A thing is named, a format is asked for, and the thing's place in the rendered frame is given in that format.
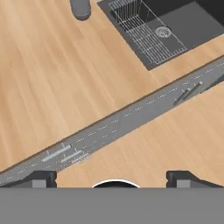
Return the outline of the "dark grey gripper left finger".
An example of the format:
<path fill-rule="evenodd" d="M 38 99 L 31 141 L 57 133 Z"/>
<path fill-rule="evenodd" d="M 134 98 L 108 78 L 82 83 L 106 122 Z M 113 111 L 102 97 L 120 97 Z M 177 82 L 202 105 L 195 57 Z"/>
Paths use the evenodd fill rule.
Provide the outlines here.
<path fill-rule="evenodd" d="M 5 184 L 6 188 L 56 188 L 56 171 L 34 171 L 23 179 Z"/>

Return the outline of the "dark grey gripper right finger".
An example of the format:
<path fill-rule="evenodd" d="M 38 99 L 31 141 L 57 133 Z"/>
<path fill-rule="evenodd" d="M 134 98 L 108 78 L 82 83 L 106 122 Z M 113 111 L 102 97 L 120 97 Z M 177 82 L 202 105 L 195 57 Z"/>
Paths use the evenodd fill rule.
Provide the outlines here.
<path fill-rule="evenodd" d="M 167 188 L 222 188 L 222 185 L 197 178 L 190 171 L 167 171 L 166 179 Z"/>

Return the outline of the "black round thing white rim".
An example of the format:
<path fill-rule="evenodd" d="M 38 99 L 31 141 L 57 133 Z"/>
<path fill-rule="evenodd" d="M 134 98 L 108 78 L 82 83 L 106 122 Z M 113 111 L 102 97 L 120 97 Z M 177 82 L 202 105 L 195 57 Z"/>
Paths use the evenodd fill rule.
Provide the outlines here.
<path fill-rule="evenodd" d="M 96 187 L 124 187 L 124 188 L 129 188 L 129 187 L 134 187 L 134 188 L 139 188 L 139 185 L 125 180 L 125 179 L 106 179 L 103 181 L 100 181 L 99 183 L 94 185 L 94 188 Z"/>

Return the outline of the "grey cupboard run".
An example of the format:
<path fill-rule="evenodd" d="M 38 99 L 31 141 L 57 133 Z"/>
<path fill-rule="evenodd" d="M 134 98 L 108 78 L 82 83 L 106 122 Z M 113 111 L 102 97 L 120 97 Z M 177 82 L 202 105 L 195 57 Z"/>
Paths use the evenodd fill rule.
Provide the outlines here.
<path fill-rule="evenodd" d="M 34 171 L 61 172 L 67 167 L 74 165 L 72 164 L 74 158 L 62 164 L 60 161 L 63 158 L 76 151 L 83 151 L 82 155 L 89 154 L 90 157 L 91 154 L 104 146 L 113 143 L 120 137 L 161 116 L 163 113 L 177 107 L 195 95 L 206 91 L 223 76 L 224 55 L 221 55 L 219 58 L 208 62 L 204 66 L 175 80 L 167 86 L 147 94 L 141 99 L 58 141 L 23 162 L 12 166 L 10 169 L 3 171 L 0 173 L 0 187 L 7 183 L 23 179 Z M 196 89 L 189 98 L 181 101 L 178 105 L 173 105 L 183 91 L 187 88 L 192 89 L 200 81 L 203 82 L 203 85 Z M 69 144 L 72 146 L 71 149 L 46 162 L 41 161 L 43 158 Z"/>

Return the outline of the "dark grey sink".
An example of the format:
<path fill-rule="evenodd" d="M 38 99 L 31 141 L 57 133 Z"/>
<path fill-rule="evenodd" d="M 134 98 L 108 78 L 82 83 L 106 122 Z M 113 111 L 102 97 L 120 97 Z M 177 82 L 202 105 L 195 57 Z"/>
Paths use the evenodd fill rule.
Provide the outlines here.
<path fill-rule="evenodd" d="M 151 65 L 147 62 L 125 31 L 116 22 L 116 18 L 109 8 L 109 3 L 113 1 L 115 0 L 101 0 L 98 2 L 98 6 L 147 69 L 151 70 L 160 66 Z M 224 13 L 221 11 L 224 7 L 224 0 L 144 1 L 186 46 L 187 50 L 183 53 L 224 34 Z"/>

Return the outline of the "grey cylinder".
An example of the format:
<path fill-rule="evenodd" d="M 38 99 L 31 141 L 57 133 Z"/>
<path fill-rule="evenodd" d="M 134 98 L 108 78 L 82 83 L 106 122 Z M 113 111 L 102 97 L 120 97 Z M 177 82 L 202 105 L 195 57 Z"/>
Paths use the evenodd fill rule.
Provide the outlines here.
<path fill-rule="evenodd" d="M 70 0 L 73 15 L 81 20 L 87 20 L 91 15 L 90 0 Z"/>

